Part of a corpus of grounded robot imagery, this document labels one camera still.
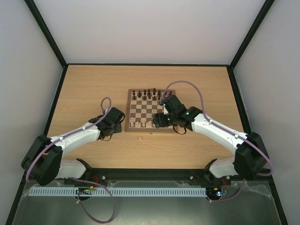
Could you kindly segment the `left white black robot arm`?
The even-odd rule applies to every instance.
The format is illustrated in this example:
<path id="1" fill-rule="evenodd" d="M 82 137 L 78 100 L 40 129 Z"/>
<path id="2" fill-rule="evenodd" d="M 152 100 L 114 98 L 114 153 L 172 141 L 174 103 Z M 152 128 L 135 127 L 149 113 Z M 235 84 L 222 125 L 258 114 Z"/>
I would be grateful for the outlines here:
<path id="1" fill-rule="evenodd" d="M 121 132 L 125 114 L 112 107 L 103 115 L 90 119 L 83 126 L 63 135 L 38 136 L 21 162 L 26 181 L 45 186 L 55 179 L 79 179 L 88 175 L 89 165 L 81 160 L 64 160 L 79 147 Z"/>

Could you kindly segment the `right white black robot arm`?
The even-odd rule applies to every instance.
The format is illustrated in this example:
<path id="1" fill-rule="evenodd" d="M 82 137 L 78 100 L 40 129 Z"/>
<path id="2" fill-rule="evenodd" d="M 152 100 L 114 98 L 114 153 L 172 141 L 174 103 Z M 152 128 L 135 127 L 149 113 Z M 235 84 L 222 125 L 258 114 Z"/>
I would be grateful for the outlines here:
<path id="1" fill-rule="evenodd" d="M 267 164 L 266 148 L 259 134 L 246 134 L 224 126 L 204 114 L 194 106 L 186 108 L 175 95 L 170 95 L 160 103 L 163 112 L 153 115 L 152 122 L 156 128 L 179 126 L 209 137 L 228 149 L 233 157 L 214 159 L 204 172 L 208 183 L 216 183 L 225 176 L 239 175 L 246 180 L 254 180 L 262 175 Z"/>

